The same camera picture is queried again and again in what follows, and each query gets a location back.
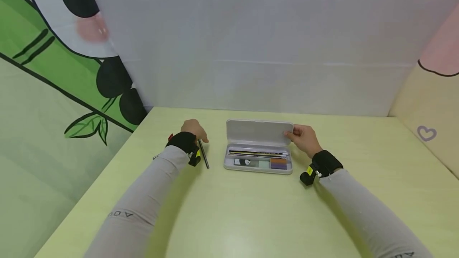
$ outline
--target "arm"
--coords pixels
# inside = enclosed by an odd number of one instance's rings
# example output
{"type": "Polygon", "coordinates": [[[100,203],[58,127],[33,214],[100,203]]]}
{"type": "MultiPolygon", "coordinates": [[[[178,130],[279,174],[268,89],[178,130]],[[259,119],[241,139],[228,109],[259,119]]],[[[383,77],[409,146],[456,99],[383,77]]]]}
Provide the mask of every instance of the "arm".
{"type": "MultiPolygon", "coordinates": [[[[286,136],[319,167],[327,163],[324,153],[328,154],[328,158],[331,156],[322,149],[310,126],[295,125],[293,133],[286,133],[286,136]]],[[[333,195],[345,215],[354,223],[374,257],[433,257],[395,213],[346,170],[336,169],[329,176],[322,177],[320,184],[333,195]]]]}
{"type": "Polygon", "coordinates": [[[144,257],[158,212],[196,140],[208,143],[197,120],[189,120],[117,202],[85,253],[86,258],[144,257]]]}

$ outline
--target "black wrist strap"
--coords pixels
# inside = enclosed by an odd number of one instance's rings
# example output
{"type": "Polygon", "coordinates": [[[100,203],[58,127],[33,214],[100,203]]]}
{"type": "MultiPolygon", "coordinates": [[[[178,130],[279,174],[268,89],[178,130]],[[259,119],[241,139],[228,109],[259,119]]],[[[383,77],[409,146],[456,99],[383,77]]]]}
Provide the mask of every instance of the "black wrist strap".
{"type": "Polygon", "coordinates": [[[327,150],[322,150],[313,156],[313,163],[317,165],[318,171],[322,174],[322,177],[329,176],[337,168],[343,168],[341,162],[339,162],[331,153],[327,150]]]}
{"type": "Polygon", "coordinates": [[[196,135],[192,133],[188,133],[186,131],[182,131],[177,135],[174,135],[170,140],[169,143],[166,145],[168,146],[176,146],[179,149],[183,150],[187,153],[188,157],[190,158],[190,162],[188,164],[192,166],[196,166],[199,161],[196,161],[196,154],[199,150],[199,147],[196,144],[196,135]]]}

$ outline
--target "tabletop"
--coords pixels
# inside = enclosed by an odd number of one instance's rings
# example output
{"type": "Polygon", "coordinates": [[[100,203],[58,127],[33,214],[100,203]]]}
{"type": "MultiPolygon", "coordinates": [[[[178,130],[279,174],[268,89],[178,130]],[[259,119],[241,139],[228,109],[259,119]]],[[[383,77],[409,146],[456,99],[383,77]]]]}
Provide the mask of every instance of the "tabletop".
{"type": "Polygon", "coordinates": [[[227,119],[311,125],[364,186],[389,206],[435,257],[459,251],[459,181],[394,117],[353,117],[155,107],[83,195],[38,258],[82,257],[130,184],[196,118],[208,132],[210,164],[184,168],[169,192],[147,257],[368,257],[353,225],[320,185],[299,176],[310,160],[291,144],[293,173],[223,168],[227,119]]]}

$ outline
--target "heart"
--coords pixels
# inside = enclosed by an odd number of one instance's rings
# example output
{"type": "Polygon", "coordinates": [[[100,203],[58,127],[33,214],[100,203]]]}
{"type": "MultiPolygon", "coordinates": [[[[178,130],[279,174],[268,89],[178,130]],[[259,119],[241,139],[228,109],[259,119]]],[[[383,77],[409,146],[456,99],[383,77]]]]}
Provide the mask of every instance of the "heart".
{"type": "Polygon", "coordinates": [[[431,141],[437,136],[437,130],[429,129],[425,125],[420,125],[418,127],[418,135],[423,141],[431,141]]]}

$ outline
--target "pencil case lid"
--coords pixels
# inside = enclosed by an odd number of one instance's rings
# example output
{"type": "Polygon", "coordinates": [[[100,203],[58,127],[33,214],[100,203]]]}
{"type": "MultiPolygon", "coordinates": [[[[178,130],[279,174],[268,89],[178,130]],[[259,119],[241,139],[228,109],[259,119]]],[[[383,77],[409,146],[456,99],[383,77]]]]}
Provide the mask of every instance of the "pencil case lid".
{"type": "Polygon", "coordinates": [[[266,146],[287,146],[290,140],[284,131],[293,131],[293,123],[262,120],[229,119],[226,137],[230,143],[266,146]]]}

